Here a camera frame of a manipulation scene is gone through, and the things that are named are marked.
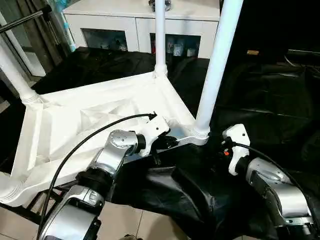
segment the cabinet door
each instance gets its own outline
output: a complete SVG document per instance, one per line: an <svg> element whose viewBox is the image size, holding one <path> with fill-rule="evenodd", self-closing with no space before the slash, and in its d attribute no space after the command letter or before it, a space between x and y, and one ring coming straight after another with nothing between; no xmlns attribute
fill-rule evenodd
<svg viewBox="0 0 320 240"><path fill-rule="evenodd" d="M185 54L186 51L191 48L195 49L199 58L209 59L212 53L217 27L218 22L215 21L166 19L166 51L168 53L168 44L172 45L177 42L183 42ZM156 32L156 20L153 18L136 18L136 28L140 52L153 52L152 45L154 44L154 33Z"/></svg>
<svg viewBox="0 0 320 240"><path fill-rule="evenodd" d="M65 14L65 18L77 48L139 51L133 17Z"/></svg>

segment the robotic arm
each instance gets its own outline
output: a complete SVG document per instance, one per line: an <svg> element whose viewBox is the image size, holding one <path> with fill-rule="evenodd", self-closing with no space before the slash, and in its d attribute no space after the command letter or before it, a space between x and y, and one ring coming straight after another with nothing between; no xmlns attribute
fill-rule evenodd
<svg viewBox="0 0 320 240"><path fill-rule="evenodd" d="M245 180L264 198L279 239L318 239L307 200L290 177L272 162L249 156L250 140L243 124L223 133L224 152L232 151L230 174Z"/></svg>
<svg viewBox="0 0 320 240"><path fill-rule="evenodd" d="M133 154L144 157L160 135L169 132L161 116L150 120L140 134L134 131L114 130L106 144L76 179L61 203L42 227L41 240L96 240L101 226L98 220L112 184L124 158Z"/></svg>

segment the black cable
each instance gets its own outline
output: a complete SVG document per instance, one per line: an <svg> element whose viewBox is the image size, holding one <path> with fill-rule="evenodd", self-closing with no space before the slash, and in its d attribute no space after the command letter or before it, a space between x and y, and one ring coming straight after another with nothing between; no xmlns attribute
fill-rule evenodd
<svg viewBox="0 0 320 240"><path fill-rule="evenodd" d="M65 165L65 163L67 162L67 160L72 156L72 154L75 153L76 150L78 150L78 148L80 148L86 141L88 141L89 139L91 139L93 136L97 135L98 133L102 132L103 130L106 130L107 128L112 127L113 125L116 125L118 123L121 123L123 121L129 120L129 119L133 119L133 118L139 118L139 117L149 117L150 119L154 118L156 116L155 113L144 113L144 114L136 114L136 115L132 115L132 116L127 116L124 118L121 118L117 121L114 121L106 126L103 126L101 128L99 128L97 131L91 133L89 136L87 136L85 139L83 139L80 143L78 143L68 154L67 156L62 160L62 162L60 163L59 167L57 168L50 187L48 189L45 201L44 201L44 205L42 207L42 212L41 212L41 219L40 219L40 224L39 224L39 228L38 228L38 233L37 233L37 237L36 239L39 240L40 238L40 234L44 225L44 221L45 221L45 217L46 217L46 213L47 213L47 208L48 208L48 204L49 204L49 200L50 200L50 194L55 186L56 180L58 178L58 175L62 169L62 167Z"/></svg>
<svg viewBox="0 0 320 240"><path fill-rule="evenodd" d="M239 146L239 147L242 147L242 148L245 148L245 149L249 149L250 151L255 152L256 154L260 155L263 159L266 159L270 163L274 164L278 169L280 169L282 172L284 172L284 174L286 174L289 177L290 181L294 185L296 185L296 187L298 189L300 189L300 191L302 192L302 194L304 196L306 196L306 194L304 194L304 190L302 189L300 184L296 181L296 179L287 170L285 170L282 166L280 166L277 162L275 162L271 157L265 155L263 152L255 149L255 148L253 148L251 146L248 146L248 145L245 145L245 144L242 144L242 143L238 143L238 142L232 142L232 143L233 143L234 146ZM316 213L315 213L314 209L311 207L307 197L305 198L305 200L306 200L306 203L307 203L307 205L308 205L308 207L310 209L311 217L312 217L313 222L314 222L314 224L316 226L317 232L319 232L319 225L318 225L318 219L316 217Z"/></svg>

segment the black cloth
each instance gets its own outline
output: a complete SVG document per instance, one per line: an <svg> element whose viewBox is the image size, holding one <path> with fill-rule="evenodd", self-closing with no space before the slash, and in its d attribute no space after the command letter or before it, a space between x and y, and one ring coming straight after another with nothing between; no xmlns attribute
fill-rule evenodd
<svg viewBox="0 0 320 240"><path fill-rule="evenodd" d="M208 59L168 58L168 78L196 116ZM155 56L78 48L33 88L39 94L153 71ZM263 200L228 173L219 156L221 132L243 123L251 145L291 171L319 218L319 77L307 68L246 63L228 66L204 146L185 145L123 166L111 201L171 216L192 239L248 235L277 239ZM6 137L0 159L10 172L24 106L0 115Z"/></svg>

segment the tiled floor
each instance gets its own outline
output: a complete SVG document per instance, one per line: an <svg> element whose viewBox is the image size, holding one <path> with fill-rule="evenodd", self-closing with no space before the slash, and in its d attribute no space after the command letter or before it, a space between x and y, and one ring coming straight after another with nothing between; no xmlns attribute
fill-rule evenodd
<svg viewBox="0 0 320 240"><path fill-rule="evenodd" d="M99 217L99 240L118 240L126 234L143 240L187 240L184 232L168 216L130 206L105 203ZM34 240L38 226L0 207L0 240ZM246 236L236 240L254 240Z"/></svg>

